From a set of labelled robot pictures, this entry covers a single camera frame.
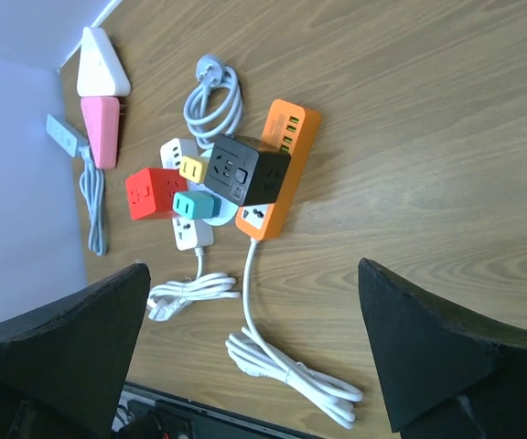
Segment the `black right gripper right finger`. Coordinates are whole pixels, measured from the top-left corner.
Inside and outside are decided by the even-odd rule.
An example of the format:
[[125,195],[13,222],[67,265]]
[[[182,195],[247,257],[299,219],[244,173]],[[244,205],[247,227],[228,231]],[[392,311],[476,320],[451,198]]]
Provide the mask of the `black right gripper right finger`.
[[393,432],[527,438],[527,330],[457,305],[369,259],[360,308]]

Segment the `light blue round socket base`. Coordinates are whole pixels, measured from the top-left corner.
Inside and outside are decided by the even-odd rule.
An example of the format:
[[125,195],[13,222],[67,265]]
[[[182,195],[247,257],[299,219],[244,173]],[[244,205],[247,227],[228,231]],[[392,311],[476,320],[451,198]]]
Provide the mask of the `light blue round socket base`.
[[235,218],[235,215],[238,210],[238,206],[230,202],[228,199],[222,197],[214,190],[209,189],[204,184],[195,184],[193,182],[188,182],[188,191],[190,190],[202,190],[209,192],[211,195],[217,197],[220,199],[221,205],[220,205],[220,213],[217,217],[212,219],[200,219],[203,222],[206,222],[212,227],[219,227],[224,226],[226,224],[229,224],[232,222]]

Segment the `red cube socket adapter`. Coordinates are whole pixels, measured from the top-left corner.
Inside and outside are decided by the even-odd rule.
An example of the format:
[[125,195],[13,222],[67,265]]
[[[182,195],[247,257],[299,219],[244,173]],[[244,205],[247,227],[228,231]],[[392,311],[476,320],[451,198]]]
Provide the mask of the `red cube socket adapter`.
[[148,167],[125,181],[132,220],[173,219],[174,196],[188,190],[188,182],[176,169]]

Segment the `black cube socket adapter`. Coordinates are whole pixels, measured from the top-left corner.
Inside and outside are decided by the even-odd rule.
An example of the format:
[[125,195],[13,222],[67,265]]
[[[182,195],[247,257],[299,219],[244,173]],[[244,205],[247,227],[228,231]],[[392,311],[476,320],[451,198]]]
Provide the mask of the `black cube socket adapter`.
[[239,207],[276,202],[291,155],[263,140],[219,134],[204,185]]

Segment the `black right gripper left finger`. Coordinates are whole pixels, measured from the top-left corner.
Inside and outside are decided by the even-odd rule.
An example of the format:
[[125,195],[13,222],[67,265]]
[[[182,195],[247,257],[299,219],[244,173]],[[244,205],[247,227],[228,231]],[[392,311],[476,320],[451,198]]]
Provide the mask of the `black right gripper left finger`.
[[109,438],[145,317],[134,263],[0,322],[0,438]]

